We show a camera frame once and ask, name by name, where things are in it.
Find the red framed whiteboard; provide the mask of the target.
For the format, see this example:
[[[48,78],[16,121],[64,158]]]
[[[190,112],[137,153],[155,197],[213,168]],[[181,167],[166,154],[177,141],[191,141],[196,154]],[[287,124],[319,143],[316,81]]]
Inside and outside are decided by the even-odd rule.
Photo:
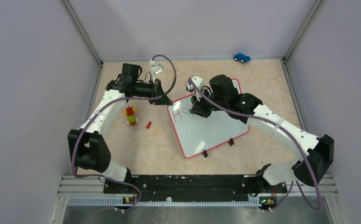
[[[248,125],[231,118],[223,111],[212,112],[208,118],[182,112],[191,109],[193,95],[193,93],[186,95],[175,100],[173,105],[167,106],[167,113],[185,158],[192,158],[205,149],[249,132]]]

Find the red marker cap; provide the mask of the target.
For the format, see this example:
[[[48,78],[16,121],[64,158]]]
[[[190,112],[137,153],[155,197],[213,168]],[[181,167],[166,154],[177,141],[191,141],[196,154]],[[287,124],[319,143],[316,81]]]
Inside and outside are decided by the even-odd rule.
[[[146,129],[149,129],[151,127],[151,125],[152,125],[152,122],[149,121],[148,124],[146,125]]]

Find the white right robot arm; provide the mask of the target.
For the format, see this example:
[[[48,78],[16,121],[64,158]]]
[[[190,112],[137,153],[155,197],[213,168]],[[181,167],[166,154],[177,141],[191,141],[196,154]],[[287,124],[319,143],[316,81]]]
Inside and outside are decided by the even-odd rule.
[[[191,113],[208,118],[213,111],[224,111],[231,118],[257,128],[282,144],[294,160],[268,164],[257,172],[256,186],[269,192],[275,185],[298,181],[314,187],[333,162],[334,140],[308,133],[278,116],[262,100],[250,93],[240,93],[231,78],[217,75],[210,79],[210,90],[203,90],[203,79],[190,77],[186,84],[192,98]]]

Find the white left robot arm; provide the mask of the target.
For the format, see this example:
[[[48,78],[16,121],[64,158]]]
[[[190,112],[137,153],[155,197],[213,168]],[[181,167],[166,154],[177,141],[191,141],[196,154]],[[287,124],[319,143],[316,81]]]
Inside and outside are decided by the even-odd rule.
[[[72,172],[76,168],[93,170],[101,177],[115,180],[114,186],[121,193],[132,188],[132,180],[127,177],[127,168],[111,158],[111,152],[104,140],[117,113],[130,99],[148,100],[152,105],[172,105],[163,91],[161,81],[156,76],[163,71],[161,64],[151,61],[150,81],[139,80],[142,68],[139,65],[124,63],[118,78],[110,81],[104,96],[95,111],[77,130],[68,134]]]

